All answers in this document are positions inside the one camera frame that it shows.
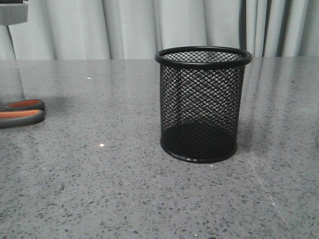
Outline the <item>grey foam gripper finger pad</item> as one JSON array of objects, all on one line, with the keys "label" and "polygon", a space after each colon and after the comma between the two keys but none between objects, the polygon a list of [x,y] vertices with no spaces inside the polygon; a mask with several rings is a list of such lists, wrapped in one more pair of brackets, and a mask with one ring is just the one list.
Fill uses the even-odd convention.
[{"label": "grey foam gripper finger pad", "polygon": [[0,24],[14,25],[27,22],[28,4],[25,0],[1,0]]}]

